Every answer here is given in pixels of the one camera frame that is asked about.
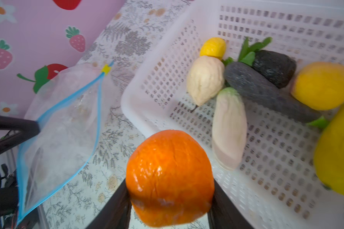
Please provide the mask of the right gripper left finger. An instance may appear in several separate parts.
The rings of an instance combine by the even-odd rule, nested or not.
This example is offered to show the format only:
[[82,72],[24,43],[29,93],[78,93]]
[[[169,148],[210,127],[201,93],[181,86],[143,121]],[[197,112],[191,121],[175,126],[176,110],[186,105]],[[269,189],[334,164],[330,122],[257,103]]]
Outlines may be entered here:
[[130,219],[131,200],[126,187],[126,180],[123,180],[86,229],[128,229]]

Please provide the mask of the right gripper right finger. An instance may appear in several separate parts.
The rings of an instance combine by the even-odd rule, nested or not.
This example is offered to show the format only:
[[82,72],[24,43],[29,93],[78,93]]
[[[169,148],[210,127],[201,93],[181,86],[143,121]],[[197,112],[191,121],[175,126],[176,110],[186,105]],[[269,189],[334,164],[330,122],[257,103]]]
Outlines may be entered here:
[[254,229],[215,182],[212,206],[208,212],[210,229]]

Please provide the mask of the clear zip bag blue zipper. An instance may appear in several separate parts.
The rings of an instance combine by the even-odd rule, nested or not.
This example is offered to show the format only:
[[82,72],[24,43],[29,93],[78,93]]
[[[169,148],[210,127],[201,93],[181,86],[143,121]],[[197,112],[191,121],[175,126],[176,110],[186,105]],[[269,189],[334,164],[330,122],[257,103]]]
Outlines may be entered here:
[[91,159],[119,93],[110,76],[112,67],[76,65],[39,89],[25,119],[35,121],[40,132],[20,144],[17,154],[18,223]]

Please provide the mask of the white plastic perforated basket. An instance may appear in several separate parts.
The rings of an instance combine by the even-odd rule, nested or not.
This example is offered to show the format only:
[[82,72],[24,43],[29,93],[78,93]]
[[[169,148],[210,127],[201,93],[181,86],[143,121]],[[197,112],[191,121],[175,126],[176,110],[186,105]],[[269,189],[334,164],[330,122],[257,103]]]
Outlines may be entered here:
[[182,130],[205,149],[214,177],[257,229],[344,229],[344,196],[327,190],[313,168],[321,131],[249,100],[243,159],[223,169],[211,150],[215,100],[195,108],[186,76],[203,43],[227,43],[237,58],[246,37],[298,69],[324,61],[344,65],[344,1],[194,1],[147,57],[121,99],[125,116],[149,137]]

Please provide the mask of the orange mandarin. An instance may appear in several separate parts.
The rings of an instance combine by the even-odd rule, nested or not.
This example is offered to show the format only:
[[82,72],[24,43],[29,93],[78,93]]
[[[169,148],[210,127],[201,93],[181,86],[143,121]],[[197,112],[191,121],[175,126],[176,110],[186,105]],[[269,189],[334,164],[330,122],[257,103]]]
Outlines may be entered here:
[[184,131],[160,131],[142,142],[129,158],[125,180],[136,214],[149,227],[190,223],[212,206],[210,160]]

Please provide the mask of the dark purple eggplant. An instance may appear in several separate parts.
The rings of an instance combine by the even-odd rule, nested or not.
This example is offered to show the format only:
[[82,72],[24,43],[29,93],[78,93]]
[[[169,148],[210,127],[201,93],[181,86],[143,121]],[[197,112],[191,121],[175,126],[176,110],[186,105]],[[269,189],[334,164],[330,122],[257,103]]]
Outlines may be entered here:
[[224,78],[241,96],[295,121],[322,129],[330,123],[319,111],[313,110],[289,93],[278,89],[244,63],[228,64],[224,71]]

